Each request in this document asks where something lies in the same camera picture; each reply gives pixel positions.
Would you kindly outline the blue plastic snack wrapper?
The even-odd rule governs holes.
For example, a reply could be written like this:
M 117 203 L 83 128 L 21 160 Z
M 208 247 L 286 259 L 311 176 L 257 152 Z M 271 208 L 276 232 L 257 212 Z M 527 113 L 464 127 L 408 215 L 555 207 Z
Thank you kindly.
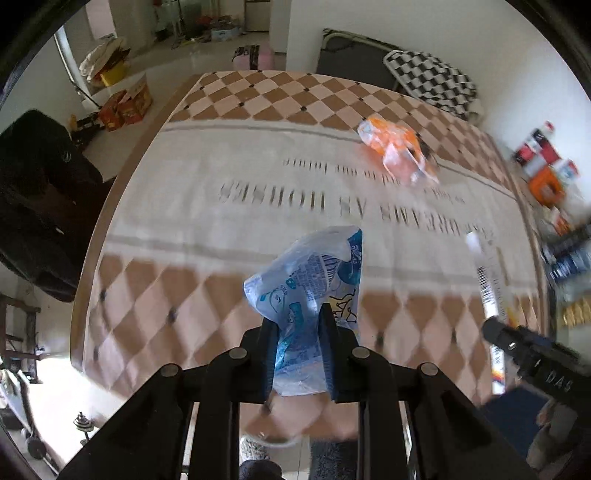
M 273 389 L 284 397 L 325 392 L 318 316 L 329 304 L 339 327 L 359 332 L 363 231 L 338 226 L 294 242 L 243 283 L 246 300 L 280 329 Z

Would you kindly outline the white barcode paper strip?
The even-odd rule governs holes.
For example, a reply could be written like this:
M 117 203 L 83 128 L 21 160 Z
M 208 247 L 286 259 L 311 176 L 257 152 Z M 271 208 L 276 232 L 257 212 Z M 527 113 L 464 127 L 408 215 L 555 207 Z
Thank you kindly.
M 501 323 L 508 322 L 503 302 L 504 284 L 500 276 L 500 265 L 496 250 L 475 231 L 466 235 L 466 244 L 474 261 L 479 282 L 480 296 L 485 319 L 496 318 Z M 492 394 L 499 396 L 506 391 L 505 353 L 488 341 L 491 354 Z

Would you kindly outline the orange plastic snack wrapper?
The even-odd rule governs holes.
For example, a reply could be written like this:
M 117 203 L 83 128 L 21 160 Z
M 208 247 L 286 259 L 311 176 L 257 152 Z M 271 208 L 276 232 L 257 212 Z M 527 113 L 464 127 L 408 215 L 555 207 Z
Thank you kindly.
M 356 131 L 363 144 L 381 156 L 394 180 L 406 186 L 439 184 L 432 150 L 412 128 L 372 116 Z

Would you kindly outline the red white drink carton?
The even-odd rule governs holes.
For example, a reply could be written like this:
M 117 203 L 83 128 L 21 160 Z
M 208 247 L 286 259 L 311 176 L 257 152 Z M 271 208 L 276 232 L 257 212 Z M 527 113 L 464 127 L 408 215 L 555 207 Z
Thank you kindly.
M 513 159 L 521 166 L 525 166 L 536 157 L 541 157 L 547 164 L 557 161 L 560 156 L 551 143 L 555 133 L 554 125 L 546 121 L 539 128 L 534 129 L 514 152 Z

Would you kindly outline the black bag on chair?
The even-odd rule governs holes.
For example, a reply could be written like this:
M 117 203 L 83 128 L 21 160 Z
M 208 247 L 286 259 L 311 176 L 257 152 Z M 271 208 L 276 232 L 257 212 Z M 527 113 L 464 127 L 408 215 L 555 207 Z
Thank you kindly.
M 71 303 L 113 182 L 63 125 L 36 109 L 22 114 L 1 133 L 1 263 Z

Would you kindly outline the orange cardboard box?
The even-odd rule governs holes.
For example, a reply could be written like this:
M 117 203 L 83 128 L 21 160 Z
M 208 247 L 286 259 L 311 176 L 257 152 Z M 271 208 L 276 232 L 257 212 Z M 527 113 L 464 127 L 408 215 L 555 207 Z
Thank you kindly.
M 152 96 L 143 75 L 129 89 L 111 95 L 98 112 L 98 118 L 107 131 L 143 120 L 152 104 Z

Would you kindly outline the black white checkered cushion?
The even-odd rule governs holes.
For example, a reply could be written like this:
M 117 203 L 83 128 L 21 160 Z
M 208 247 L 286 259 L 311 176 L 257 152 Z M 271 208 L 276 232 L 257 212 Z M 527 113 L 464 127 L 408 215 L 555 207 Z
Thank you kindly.
M 392 50 L 383 63 L 408 96 L 473 125 L 483 119 L 477 85 L 448 62 L 426 52 Z

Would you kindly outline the orange box by wall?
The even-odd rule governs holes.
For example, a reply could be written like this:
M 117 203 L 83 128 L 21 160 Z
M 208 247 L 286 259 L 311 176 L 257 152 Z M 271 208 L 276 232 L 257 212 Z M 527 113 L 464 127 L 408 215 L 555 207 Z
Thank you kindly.
M 543 206 L 553 207 L 562 201 L 565 189 L 554 169 L 547 165 L 529 182 L 533 197 Z

